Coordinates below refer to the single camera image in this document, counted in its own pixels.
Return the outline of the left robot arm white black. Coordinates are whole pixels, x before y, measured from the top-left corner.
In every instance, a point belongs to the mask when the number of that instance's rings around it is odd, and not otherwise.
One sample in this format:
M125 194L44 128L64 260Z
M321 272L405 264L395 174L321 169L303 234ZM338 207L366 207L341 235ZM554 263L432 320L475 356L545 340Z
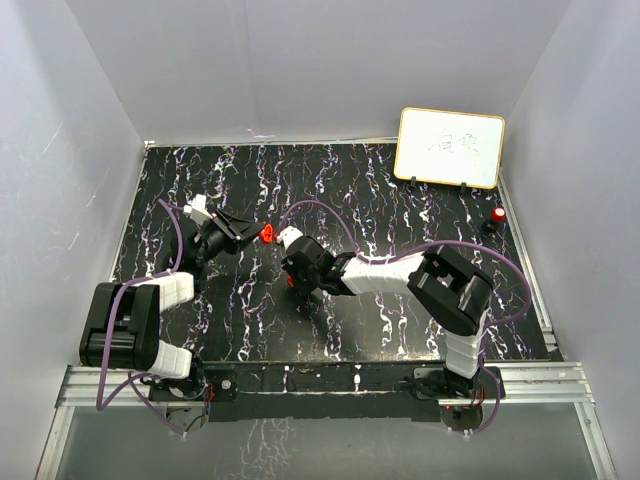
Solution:
M161 314L195 299L217 255L238 254L256 239L270 243L274 228L220 210L200 214L195 223L188 235L176 232L161 272L96 286L79 345L83 366L145 373L186 399L204 392L202 362L160 338Z

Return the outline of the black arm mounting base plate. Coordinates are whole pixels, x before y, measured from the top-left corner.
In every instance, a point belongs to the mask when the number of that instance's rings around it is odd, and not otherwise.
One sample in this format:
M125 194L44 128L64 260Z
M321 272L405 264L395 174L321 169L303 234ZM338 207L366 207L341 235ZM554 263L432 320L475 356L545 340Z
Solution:
M481 409L506 395L498 368L465 379L441 361L197 362L184 380L150 386L154 401L194 402L212 422L254 419L409 418L456 426L482 422Z

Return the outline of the red earbud charging case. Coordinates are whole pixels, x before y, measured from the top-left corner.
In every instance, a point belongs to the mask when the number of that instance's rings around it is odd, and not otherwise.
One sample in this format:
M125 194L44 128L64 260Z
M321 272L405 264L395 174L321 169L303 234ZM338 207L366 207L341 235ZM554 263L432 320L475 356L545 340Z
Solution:
M263 244L272 244L276 242L276 232L270 223L266 223L259 232L259 239Z

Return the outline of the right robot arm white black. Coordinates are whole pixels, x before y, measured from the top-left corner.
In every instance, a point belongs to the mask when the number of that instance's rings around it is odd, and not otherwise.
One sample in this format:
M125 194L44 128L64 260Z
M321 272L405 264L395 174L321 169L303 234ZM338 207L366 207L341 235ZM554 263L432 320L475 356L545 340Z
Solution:
M432 398L473 399L480 389L481 343L493 294L493 281L448 246L399 260L364 260L354 252L332 254L314 238L294 229L277 244L291 288L301 295L319 289L332 296L388 293L409 296L445 331L445 361L439 372L406 381Z

